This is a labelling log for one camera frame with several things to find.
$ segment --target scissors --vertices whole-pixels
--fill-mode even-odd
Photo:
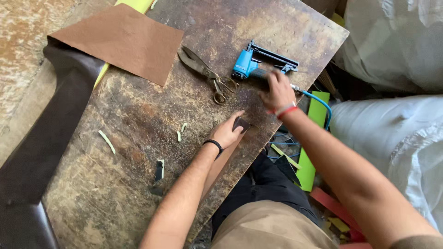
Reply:
[[[220,90],[220,85],[223,85],[226,87],[230,92],[236,93],[238,83],[236,83],[233,79],[226,77],[226,76],[219,76],[215,72],[213,72],[209,66],[198,57],[194,52],[191,51],[191,49],[183,46],[183,51],[186,53],[183,53],[182,51],[178,52],[180,59],[183,63],[188,65],[188,67],[194,69],[195,71],[199,72],[201,75],[206,76],[208,80],[214,84],[215,86],[215,93],[214,93],[214,102],[222,105],[226,103],[226,98],[223,95],[222,90]],[[234,90],[230,89],[225,83],[222,81],[226,81],[226,83],[232,83],[234,85]]]

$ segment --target scissor blade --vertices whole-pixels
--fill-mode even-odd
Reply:
[[[198,55],[196,55],[191,49],[183,46],[185,53],[193,59],[195,62],[205,65],[209,70],[211,69]]]
[[[205,66],[203,64],[199,64],[196,61],[190,59],[185,53],[182,51],[178,52],[180,59],[183,63],[185,63],[188,67],[194,69],[195,71],[199,72],[201,75],[203,75],[203,70],[205,69]]]

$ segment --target forearm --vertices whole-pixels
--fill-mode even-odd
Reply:
[[[438,235],[370,162],[301,110],[288,113],[282,121],[373,245],[386,248],[403,237],[417,235],[417,231]]]
[[[140,248],[182,248],[197,212],[203,186],[218,154],[212,143],[202,146],[151,219]]]

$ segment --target wrist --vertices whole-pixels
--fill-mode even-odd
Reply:
[[[202,149],[208,150],[211,154],[214,152],[215,155],[218,155],[218,152],[220,151],[217,147],[217,145],[213,143],[206,143],[202,145]]]
[[[300,115],[305,115],[300,108],[297,108],[293,111],[290,111],[288,113],[285,113],[283,116],[280,117],[280,120],[284,123],[293,123],[295,120],[299,119]]]
[[[217,159],[220,156],[220,154],[223,152],[222,146],[216,140],[213,140],[213,139],[206,140],[203,143],[203,146],[205,146],[207,144],[209,144],[208,150],[210,152],[214,152],[216,159]]]

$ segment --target white plastic sheet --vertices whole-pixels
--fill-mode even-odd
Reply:
[[[443,0],[348,0],[345,69],[382,90],[443,93]]]
[[[331,133],[377,167],[443,229],[443,95],[332,106]]]
[[[394,149],[388,178],[437,229],[443,229],[443,123],[404,138]]]

